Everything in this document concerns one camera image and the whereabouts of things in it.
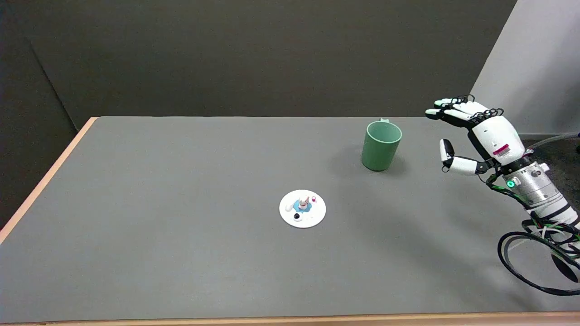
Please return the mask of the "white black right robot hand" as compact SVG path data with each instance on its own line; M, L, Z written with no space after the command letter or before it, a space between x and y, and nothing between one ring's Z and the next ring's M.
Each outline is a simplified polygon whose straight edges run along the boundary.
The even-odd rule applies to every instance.
M425 111L431 120L466 128L467 136L481 161L455 154L448 139L440 140L442 171L461 175L482 175L490 169L507 166L521 159L526 149L514 126L503 116L503 109L487 109L473 95L443 98Z

